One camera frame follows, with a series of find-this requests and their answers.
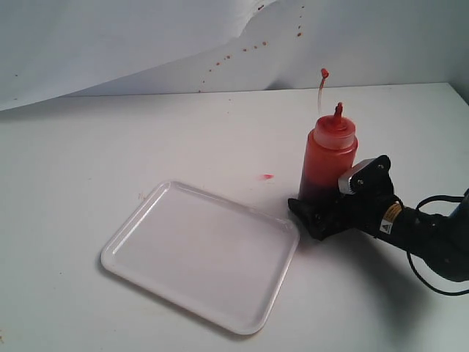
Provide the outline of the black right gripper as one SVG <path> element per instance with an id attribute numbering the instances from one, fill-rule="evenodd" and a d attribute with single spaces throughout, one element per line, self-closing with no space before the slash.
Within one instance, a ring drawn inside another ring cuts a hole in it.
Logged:
<path id="1" fill-rule="evenodd" d="M 361 174 L 377 178 L 356 194 L 339 192 L 334 201 L 319 209 L 310 203 L 289 198 L 288 208 L 304 230 L 319 241 L 348 229 L 376 235 L 386 211 L 391 206 L 399 205 L 389 175 L 390 168 L 391 160 L 387 155 L 366 159 Z"/>

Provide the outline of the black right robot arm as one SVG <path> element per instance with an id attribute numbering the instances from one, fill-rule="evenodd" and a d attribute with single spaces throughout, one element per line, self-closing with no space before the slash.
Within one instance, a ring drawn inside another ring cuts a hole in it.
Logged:
<path id="1" fill-rule="evenodd" d="M 289 209 L 322 241 L 348 229 L 421 258 L 452 282 L 468 280 L 468 195 L 436 195 L 415 208 L 394 193 L 386 155 L 363 160 L 338 180 L 339 194 L 323 205 L 289 199 Z"/>

